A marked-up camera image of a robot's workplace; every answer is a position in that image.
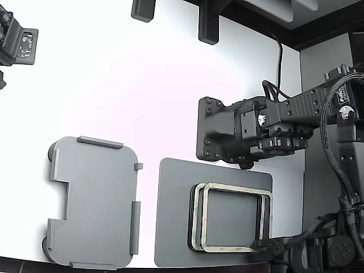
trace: black bracket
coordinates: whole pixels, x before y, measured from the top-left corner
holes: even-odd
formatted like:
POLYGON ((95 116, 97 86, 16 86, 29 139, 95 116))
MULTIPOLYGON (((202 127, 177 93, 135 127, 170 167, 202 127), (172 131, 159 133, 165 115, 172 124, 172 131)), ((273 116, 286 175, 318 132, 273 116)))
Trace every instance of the black bracket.
POLYGON ((0 89, 3 89, 6 86, 6 82, 4 81, 4 73, 0 71, 0 89))
POLYGON ((155 0, 133 0, 131 17, 149 23, 154 18, 155 0))
POLYGON ((219 37, 219 15, 232 0, 201 0, 198 39, 216 44, 219 37))

